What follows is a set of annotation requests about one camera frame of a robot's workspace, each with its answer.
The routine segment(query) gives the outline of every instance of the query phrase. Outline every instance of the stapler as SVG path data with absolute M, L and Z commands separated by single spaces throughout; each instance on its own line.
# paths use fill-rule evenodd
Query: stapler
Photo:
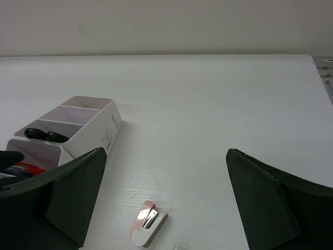
M 167 212 L 158 213 L 155 203 L 145 201 L 131 228 L 130 236 L 133 244 L 149 247 L 167 218 Z

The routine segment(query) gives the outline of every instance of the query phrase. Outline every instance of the white desk organizer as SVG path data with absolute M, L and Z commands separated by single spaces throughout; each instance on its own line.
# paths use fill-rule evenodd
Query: white desk organizer
M 20 151 L 24 163 L 49 170 L 77 158 L 97 147 L 109 155 L 122 119 L 112 99 L 74 96 L 14 134 L 8 151 Z M 24 136 L 26 128 L 56 132 L 70 139 L 54 143 Z

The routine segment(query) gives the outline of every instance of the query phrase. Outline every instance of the white tabletop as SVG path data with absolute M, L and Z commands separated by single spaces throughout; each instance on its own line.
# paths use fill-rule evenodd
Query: white tabletop
M 248 249 L 225 155 L 237 148 L 333 187 L 333 106 L 307 55 L 0 58 L 1 148 L 75 95 L 125 121 L 84 250 L 134 250 L 145 200 L 169 213 L 149 249 Z

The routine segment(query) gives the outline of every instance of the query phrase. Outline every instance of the white wall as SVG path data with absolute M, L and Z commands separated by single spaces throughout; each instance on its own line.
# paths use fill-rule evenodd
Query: white wall
M 0 55 L 333 55 L 333 0 L 0 0 Z

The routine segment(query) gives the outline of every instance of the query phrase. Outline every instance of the clear plastic object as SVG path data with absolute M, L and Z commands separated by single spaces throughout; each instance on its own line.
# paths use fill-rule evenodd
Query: clear plastic object
M 189 245 L 179 242 L 173 246 L 172 250 L 191 250 L 191 249 Z

